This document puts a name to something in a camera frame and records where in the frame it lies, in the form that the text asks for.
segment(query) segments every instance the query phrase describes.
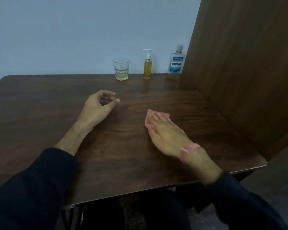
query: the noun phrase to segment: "drinking glass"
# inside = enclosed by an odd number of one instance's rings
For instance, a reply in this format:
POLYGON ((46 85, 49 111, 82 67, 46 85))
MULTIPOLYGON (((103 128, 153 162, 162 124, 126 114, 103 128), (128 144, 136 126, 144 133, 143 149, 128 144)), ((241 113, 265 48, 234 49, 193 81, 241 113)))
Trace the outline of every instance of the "drinking glass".
POLYGON ((113 59, 113 66, 115 70, 115 78, 119 81, 125 81, 128 79, 129 74, 129 62, 130 60, 123 57, 117 57, 113 59))

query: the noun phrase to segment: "pump nozzle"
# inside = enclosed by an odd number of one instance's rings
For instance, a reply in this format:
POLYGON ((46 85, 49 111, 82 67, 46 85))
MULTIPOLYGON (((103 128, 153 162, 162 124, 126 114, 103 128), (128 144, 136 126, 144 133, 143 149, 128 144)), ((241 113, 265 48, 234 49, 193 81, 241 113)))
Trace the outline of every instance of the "pump nozzle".
POLYGON ((151 51, 151 48, 150 49, 143 49, 143 50, 149 50, 149 53, 146 55, 146 59, 150 59, 151 58, 151 54, 150 54, 150 51, 151 51))

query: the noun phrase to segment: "bracelet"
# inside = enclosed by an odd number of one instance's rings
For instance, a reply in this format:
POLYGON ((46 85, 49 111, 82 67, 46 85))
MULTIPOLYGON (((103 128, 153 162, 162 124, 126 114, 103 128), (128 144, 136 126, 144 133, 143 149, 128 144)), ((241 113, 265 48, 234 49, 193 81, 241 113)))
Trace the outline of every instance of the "bracelet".
POLYGON ((180 156, 179 159, 185 163, 185 160, 187 158, 187 155, 194 151, 196 148, 200 147, 197 143, 192 143, 189 144, 187 147, 180 147, 181 148, 181 152, 180 152, 180 156))

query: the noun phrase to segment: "pants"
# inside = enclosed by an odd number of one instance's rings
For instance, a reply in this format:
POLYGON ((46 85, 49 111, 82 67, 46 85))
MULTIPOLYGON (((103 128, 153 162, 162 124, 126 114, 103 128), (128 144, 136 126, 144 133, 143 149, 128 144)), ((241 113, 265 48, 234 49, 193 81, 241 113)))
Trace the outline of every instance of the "pants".
MULTIPOLYGON (((191 230, 187 210, 167 189, 148 191, 141 197, 147 230, 191 230)), ((125 229, 125 217, 116 198, 92 202, 83 213, 81 230, 125 229)))

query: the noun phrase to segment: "table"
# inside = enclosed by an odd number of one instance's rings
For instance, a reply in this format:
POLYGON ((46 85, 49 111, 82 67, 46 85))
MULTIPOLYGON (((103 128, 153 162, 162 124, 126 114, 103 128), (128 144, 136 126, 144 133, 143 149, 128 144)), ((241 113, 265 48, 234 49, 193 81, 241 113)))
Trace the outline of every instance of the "table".
POLYGON ((87 135, 76 157, 79 173, 65 205, 195 182, 191 169, 157 150, 144 120, 147 109, 170 114, 222 169, 254 170, 266 165, 259 152, 195 89, 165 74, 11 75, 0 80, 0 185, 52 147, 77 120, 85 100, 98 90, 121 102, 87 135))

